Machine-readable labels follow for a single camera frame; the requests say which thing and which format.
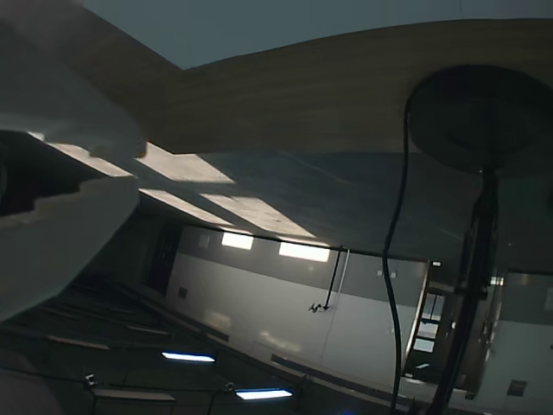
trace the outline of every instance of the black stand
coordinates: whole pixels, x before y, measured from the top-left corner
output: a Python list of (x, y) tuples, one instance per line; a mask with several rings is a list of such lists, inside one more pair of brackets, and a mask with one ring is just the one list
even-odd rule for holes
[(455, 326), (448, 361), (428, 415), (442, 414), (453, 392), (478, 305), (480, 300), (485, 298), (486, 287), (492, 276), (497, 246), (497, 225), (498, 179), (493, 167), (485, 167), (482, 193), (474, 203), (471, 227), (465, 238), (461, 257), (460, 290), (464, 294), (461, 313)]
[(440, 384), (426, 412), (441, 415), (493, 271), (498, 176), (527, 176), (553, 168), (553, 92), (524, 73), (468, 65), (444, 69), (421, 82), (408, 109), (410, 137), (423, 153), (483, 179), (461, 256), (461, 313)]

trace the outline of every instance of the blurry foreground object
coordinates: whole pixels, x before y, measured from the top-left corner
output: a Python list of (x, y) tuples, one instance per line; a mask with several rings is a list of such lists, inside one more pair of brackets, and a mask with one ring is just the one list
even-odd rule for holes
[[(0, 23), (0, 130), (31, 131), (94, 156), (136, 157), (146, 143), (123, 110)], [(1, 190), (10, 177), (1, 170)], [(83, 182), (0, 217), (0, 321), (57, 295), (134, 210), (134, 177)]]

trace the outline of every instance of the black pole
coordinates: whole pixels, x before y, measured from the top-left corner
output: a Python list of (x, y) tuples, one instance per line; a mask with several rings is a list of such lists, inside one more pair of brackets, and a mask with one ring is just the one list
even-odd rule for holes
[(328, 303), (330, 302), (330, 296), (332, 296), (332, 289), (334, 287), (334, 280), (336, 279), (336, 272), (338, 271), (338, 264), (340, 262), (340, 255), (342, 254), (342, 247), (340, 247), (338, 251), (338, 255), (336, 255), (336, 263), (334, 264), (334, 271), (332, 273), (332, 279), (330, 280), (330, 286), (328, 287), (328, 293), (327, 293), (327, 301), (325, 301), (325, 305), (323, 307), (324, 310), (328, 310)]
[(463, 362), (473, 328), (474, 318), (485, 287), (493, 272), (498, 224), (498, 179), (493, 167), (483, 170), (483, 189), (474, 203), (470, 233), (461, 257), (461, 291), (464, 298), (459, 320), (454, 329), (448, 360), (440, 383), (427, 412), (441, 415), (448, 406)]
[(211, 395), (211, 398), (209, 399), (209, 406), (207, 407), (207, 415), (211, 415), (211, 410), (213, 409), (213, 405), (215, 404), (216, 397), (217, 393)]

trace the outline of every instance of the window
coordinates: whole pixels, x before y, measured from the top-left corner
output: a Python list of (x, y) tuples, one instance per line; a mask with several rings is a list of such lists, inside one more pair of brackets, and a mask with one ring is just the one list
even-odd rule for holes
[(444, 298), (437, 294), (427, 294), (424, 300), (423, 317), (416, 332), (414, 350), (432, 353), (438, 326), (442, 318)]
[(318, 246), (305, 246), (292, 244), (290, 242), (281, 242), (278, 254), (283, 255), (284, 257), (327, 262), (330, 250), (328, 248), (320, 248)]
[(253, 245), (253, 236), (242, 235), (240, 233), (228, 233), (223, 234), (223, 240), (221, 245), (231, 246), (233, 248), (246, 249), (250, 251)]
[(424, 301), (423, 318), (439, 322), (442, 317), (443, 297), (427, 294)]
[(434, 342), (431, 340), (419, 339), (417, 337), (413, 348), (421, 352), (432, 353), (434, 351)]
[(492, 277), (490, 280), (490, 285), (500, 285), (502, 286), (505, 283), (505, 279), (502, 277)]

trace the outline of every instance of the gray wall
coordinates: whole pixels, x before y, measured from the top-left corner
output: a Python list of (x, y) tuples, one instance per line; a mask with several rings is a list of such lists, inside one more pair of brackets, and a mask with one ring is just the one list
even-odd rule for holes
[(553, 310), (545, 309), (548, 290), (553, 290), (551, 275), (508, 273), (500, 319), (553, 326)]
[[(204, 240), (208, 238), (207, 247), (201, 246), (200, 238)], [(316, 262), (281, 256), (278, 254), (279, 243), (272, 240), (255, 239), (251, 250), (248, 251), (222, 246), (222, 239), (222, 232), (185, 227), (179, 252), (309, 287), (327, 290), (330, 285), (338, 256), (336, 251), (330, 252), (327, 262)], [(345, 262), (346, 252), (342, 252), (333, 291), (339, 288)], [(397, 259), (391, 259), (389, 262), (391, 272), (396, 275), (392, 284), (397, 303), (416, 307), (418, 294), (426, 275), (426, 263)], [(385, 283), (378, 275), (380, 271), (382, 271), (380, 258), (351, 254), (347, 264), (347, 278), (344, 279), (341, 292), (387, 302)]]
[(162, 224), (162, 219), (134, 214), (86, 267), (86, 272), (140, 286), (149, 270), (152, 248)]

